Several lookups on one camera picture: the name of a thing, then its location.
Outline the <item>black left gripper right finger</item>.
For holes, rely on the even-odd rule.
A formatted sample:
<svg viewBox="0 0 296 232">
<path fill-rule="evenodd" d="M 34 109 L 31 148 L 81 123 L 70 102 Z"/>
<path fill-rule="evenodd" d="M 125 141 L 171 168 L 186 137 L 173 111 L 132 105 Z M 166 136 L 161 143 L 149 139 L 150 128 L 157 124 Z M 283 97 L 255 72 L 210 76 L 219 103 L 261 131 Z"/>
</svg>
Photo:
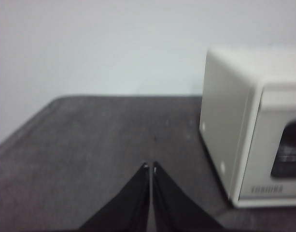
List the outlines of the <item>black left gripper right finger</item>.
<svg viewBox="0 0 296 232">
<path fill-rule="evenodd" d="M 152 179 L 158 232 L 203 232 L 223 228 L 190 199 L 156 161 L 153 163 Z"/>
</svg>

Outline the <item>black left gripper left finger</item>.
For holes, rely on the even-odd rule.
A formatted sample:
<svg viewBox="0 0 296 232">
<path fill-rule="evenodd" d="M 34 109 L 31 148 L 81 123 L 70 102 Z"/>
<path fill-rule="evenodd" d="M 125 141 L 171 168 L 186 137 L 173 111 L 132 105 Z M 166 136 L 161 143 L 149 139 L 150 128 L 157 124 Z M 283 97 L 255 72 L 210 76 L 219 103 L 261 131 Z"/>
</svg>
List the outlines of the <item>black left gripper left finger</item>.
<svg viewBox="0 0 296 232">
<path fill-rule="evenodd" d="M 120 192 L 80 228 L 81 232 L 145 232 L 149 213 L 149 166 L 144 163 Z"/>
</svg>

